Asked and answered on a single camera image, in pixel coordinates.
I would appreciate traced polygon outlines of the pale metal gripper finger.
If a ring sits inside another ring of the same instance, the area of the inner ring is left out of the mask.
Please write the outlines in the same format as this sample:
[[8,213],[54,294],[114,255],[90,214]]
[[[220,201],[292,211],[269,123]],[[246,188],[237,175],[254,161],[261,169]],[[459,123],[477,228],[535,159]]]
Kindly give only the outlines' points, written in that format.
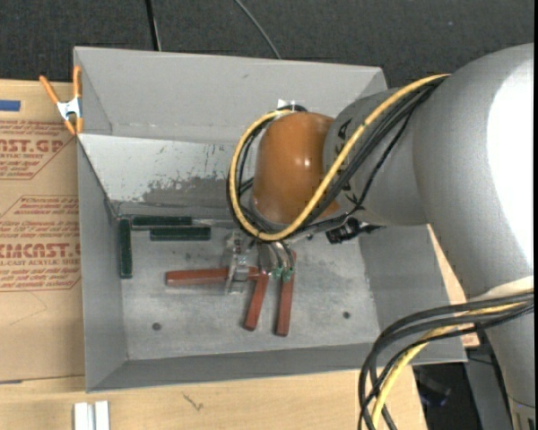
[[227,294],[242,293],[246,287],[248,275],[249,266],[245,262],[233,262],[229,267],[225,292]]
[[242,231],[231,231],[226,241],[226,255],[232,262],[244,262],[249,253],[251,237]]

